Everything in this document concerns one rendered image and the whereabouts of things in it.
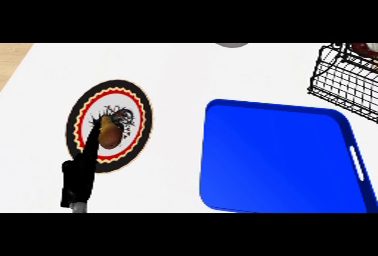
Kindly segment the blue plastic tray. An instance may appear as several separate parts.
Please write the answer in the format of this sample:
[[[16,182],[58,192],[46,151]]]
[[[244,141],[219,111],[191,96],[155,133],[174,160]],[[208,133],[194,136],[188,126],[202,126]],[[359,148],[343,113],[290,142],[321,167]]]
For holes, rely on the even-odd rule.
[[[378,213],[346,116],[217,99],[205,109],[199,195],[217,210]]]

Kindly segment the red and white item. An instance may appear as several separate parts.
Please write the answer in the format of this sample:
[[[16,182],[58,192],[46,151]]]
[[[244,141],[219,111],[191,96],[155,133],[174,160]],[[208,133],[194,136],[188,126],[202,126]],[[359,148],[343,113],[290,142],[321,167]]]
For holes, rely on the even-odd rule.
[[[366,58],[378,58],[378,52],[374,51],[366,43],[352,43],[353,51]]]

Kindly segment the brown potato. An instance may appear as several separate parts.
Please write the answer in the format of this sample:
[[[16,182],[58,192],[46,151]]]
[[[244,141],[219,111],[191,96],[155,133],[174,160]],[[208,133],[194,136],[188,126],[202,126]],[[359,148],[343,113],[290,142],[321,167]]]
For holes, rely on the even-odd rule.
[[[114,149],[123,137],[123,129],[115,125],[109,116],[101,118],[101,134],[99,134],[99,144],[101,146],[111,150]]]

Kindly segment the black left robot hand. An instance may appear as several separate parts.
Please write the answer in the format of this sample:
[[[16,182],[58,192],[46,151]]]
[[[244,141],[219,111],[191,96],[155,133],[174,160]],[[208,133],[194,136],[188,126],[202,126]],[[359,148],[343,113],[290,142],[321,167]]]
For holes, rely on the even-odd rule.
[[[87,137],[84,150],[72,160],[62,163],[64,187],[61,207],[70,208],[70,204],[84,202],[87,204],[98,164],[101,121],[93,120],[93,128]]]

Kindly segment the round black red patterned plate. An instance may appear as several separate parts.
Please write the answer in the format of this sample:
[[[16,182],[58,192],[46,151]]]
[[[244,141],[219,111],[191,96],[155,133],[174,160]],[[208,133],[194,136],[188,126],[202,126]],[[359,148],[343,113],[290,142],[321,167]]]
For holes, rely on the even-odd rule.
[[[106,116],[121,128],[114,148],[99,146],[98,173],[109,173],[130,164],[142,152],[152,130],[152,107],[142,88],[126,80],[98,84],[78,98],[67,121],[67,147],[75,156],[86,146],[93,121]]]

